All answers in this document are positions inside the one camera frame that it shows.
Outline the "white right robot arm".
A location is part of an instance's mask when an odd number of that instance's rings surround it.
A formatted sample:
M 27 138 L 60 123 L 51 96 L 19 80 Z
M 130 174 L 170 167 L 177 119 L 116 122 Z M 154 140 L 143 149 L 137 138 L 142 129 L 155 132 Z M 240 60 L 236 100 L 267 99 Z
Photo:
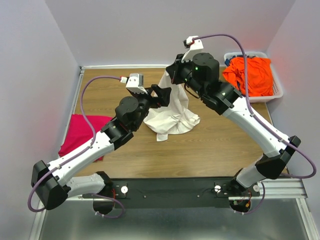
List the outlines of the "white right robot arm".
M 227 191 L 241 196 L 255 183 L 277 179 L 295 153 L 301 140 L 297 136 L 281 134 L 277 139 L 268 129 L 276 129 L 255 110 L 249 111 L 247 101 L 232 84 L 221 81 L 219 62 L 209 53 L 197 53 L 191 61 L 183 62 L 178 54 L 173 64 L 166 67 L 172 84 L 184 84 L 197 94 L 208 108 L 233 121 L 262 149 L 262 156 L 240 169 L 227 184 Z

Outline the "white t shirt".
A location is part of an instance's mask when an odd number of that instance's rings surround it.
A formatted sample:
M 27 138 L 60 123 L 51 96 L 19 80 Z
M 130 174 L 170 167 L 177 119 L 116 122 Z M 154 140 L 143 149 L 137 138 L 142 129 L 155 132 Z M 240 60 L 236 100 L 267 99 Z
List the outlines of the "white t shirt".
M 181 135 L 190 132 L 201 118 L 189 110 L 189 98 L 182 85 L 171 83 L 170 75 L 165 71 L 159 81 L 159 87 L 171 88 L 167 107 L 152 108 L 143 122 L 156 133 L 156 140 L 164 142 L 169 135 Z

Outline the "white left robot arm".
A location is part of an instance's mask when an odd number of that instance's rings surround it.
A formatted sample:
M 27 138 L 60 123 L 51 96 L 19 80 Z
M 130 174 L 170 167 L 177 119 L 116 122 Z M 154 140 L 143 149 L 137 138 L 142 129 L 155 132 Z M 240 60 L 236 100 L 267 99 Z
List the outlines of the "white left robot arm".
M 125 145 L 133 138 L 150 109 L 167 107 L 170 103 L 170 87 L 156 84 L 136 93 L 131 91 L 115 108 L 115 116 L 93 137 L 69 154 L 45 163 L 33 165 L 31 194 L 36 194 L 45 210 L 53 210 L 71 196 L 73 187 L 69 181 L 76 173 L 98 158 Z

